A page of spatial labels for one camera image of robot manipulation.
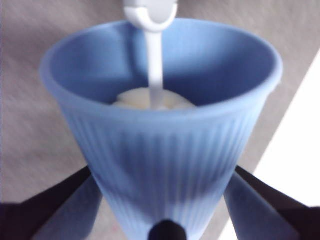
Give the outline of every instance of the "blue plastic cup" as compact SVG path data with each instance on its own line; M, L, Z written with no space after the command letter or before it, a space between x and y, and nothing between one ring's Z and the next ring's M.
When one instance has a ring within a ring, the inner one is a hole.
M171 220L198 240L280 81L282 61L257 36L194 19L177 19L163 48L164 87L197 108L110 105L148 86L144 36L125 21L63 39L40 74L128 239L146 240L154 225Z

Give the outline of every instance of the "white substance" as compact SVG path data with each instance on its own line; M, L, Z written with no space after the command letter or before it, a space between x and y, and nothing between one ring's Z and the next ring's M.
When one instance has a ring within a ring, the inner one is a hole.
M159 110L182 110L195 107L183 96L172 91L162 90L162 96L163 105L158 108ZM113 105L128 109L148 110L150 102L149 88L137 88L118 95L117 101Z

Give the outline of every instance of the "white plastic hook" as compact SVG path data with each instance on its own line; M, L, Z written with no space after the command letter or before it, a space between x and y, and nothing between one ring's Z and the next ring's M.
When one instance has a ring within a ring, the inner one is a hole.
M152 33L167 29L174 21L177 11L178 3L174 0L135 1L135 4L132 1L124 1L127 19L135 27Z

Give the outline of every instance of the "cup rim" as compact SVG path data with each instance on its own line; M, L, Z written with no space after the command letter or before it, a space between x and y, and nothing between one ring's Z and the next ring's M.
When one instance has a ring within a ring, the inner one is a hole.
M67 106L69 109L87 113L96 117L102 117L104 119L107 118L120 120L122 122L150 122L152 120L152 122L154 123L163 123L168 121L171 122L179 120L190 121L197 120L199 118L212 118L232 114L234 112L254 105L255 102L252 102L252 99L259 99L258 96L261 96L262 99L265 99L278 85L280 78L283 74L283 62L277 50L263 38L241 28L227 25L224 23L191 18L177 18L175 21L182 23L193 22L202 25L212 25L218 28L229 29L240 34L246 35L252 38L253 40L260 42L266 47L266 49L269 50L274 61L273 69L270 71L268 77L266 77L261 84L252 88L249 91L244 92L243 94L220 102L203 106L197 106L196 108L177 109L168 111L126 109L94 101L67 90L55 81L55 78L51 70L51 63L57 51L59 51L63 46L80 36L89 34L94 31L99 31L100 29L113 28L118 25L130 24L128 21L122 20L104 23L78 31L54 44L45 53L40 63L39 74L42 79L42 82L44 83L48 91L55 97L58 103L62 106Z

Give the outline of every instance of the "gray carpet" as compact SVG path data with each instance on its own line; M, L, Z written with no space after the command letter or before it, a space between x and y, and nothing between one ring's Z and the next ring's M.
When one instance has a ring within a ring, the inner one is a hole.
M282 83L240 160L249 171L257 166L320 47L319 13L319 0L180 0L180 17L243 28L270 41L283 57ZM120 0L1 1L2 202L28 199L85 166L57 104L39 80L39 62L67 35L123 18ZM221 201L202 239L217 239L227 218ZM125 239L105 201L89 239Z

